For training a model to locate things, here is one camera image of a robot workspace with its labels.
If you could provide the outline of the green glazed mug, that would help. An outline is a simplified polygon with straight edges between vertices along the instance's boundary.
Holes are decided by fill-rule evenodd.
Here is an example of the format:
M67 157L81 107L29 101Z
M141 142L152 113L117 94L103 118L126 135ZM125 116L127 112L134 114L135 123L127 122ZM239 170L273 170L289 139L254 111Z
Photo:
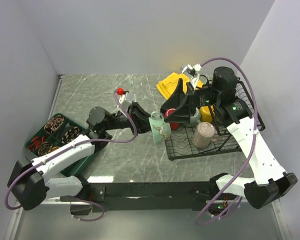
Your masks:
M194 115L192 115L192 116L190 117L190 123L188 124L188 126L189 126L189 127L195 126L195 125L198 123L198 121L200 121L200 119L201 119L201 112L200 112L200 109L199 109L199 108L196 108L196 109L195 109Z

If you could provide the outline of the pink mug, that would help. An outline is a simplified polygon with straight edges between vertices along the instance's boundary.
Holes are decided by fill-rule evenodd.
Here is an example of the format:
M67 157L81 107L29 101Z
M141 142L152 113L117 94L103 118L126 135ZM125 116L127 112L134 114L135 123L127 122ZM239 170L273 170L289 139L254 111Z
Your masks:
M192 138L192 143L199 149L204 149L211 142L217 142L222 137L217 134L216 128L209 122L200 122L195 130Z

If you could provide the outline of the small teal cup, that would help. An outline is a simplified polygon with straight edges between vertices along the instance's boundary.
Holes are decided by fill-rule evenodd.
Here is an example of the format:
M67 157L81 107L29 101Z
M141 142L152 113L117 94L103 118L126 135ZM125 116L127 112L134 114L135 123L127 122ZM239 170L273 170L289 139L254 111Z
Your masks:
M148 118L152 138L155 145L164 142L171 134L171 127L168 122L165 122L164 116L158 112L153 111Z

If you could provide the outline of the yellow mug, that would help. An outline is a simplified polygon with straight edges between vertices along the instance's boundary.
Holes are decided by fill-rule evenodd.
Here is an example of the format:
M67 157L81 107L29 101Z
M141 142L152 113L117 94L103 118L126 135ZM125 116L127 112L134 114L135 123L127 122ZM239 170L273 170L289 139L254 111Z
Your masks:
M212 113L215 114L213 106L202 106L202 107L200 107L199 111L200 111L200 114L201 114L201 117L200 117L201 122L211 123L213 121L210 108L212 110Z

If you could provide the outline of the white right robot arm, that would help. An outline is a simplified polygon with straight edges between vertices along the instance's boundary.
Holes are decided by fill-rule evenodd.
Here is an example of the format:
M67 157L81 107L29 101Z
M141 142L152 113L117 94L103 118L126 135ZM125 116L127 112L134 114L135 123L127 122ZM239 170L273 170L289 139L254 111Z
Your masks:
M200 64L186 64L181 72L189 77L187 89L183 89L180 78L172 95L161 106L161 113L174 109L165 118L167 123L189 124L196 109L212 106L212 116L236 140L250 165L253 178L221 173L211 178L209 187L213 200L221 199L226 193L244 197L255 209L283 197L298 182L296 175L288 173L276 160L258 129L257 104L248 105L236 94L241 81L235 72L226 66L217 67L211 83L198 87Z

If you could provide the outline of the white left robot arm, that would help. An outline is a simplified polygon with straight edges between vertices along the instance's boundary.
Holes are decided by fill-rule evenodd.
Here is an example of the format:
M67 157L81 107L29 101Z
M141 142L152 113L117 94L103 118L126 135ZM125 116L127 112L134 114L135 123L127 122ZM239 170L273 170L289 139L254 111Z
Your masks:
M33 160L18 160L8 180L7 194L19 202L26 211L39 206L44 200L72 196L78 201L92 202L91 184L80 175L57 178L56 174L79 159L91 156L114 142L108 130L131 129L132 136L151 131L150 113L137 102L110 113L97 106L90 110L86 120L88 128L59 149Z

